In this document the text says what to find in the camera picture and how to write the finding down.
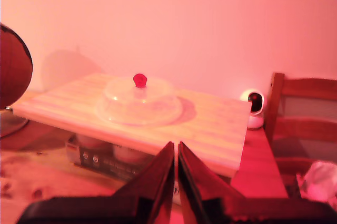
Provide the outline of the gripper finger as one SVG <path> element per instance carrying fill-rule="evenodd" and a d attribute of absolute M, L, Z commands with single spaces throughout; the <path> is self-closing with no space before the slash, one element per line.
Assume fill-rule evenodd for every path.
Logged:
<path fill-rule="evenodd" d="M 174 187 L 174 144 L 168 142 L 113 199 L 122 207 L 114 223 L 169 223 Z"/>
<path fill-rule="evenodd" d="M 243 195 L 211 171 L 183 142 L 178 147 L 178 177 L 186 223 L 240 223 L 226 211 Z"/>

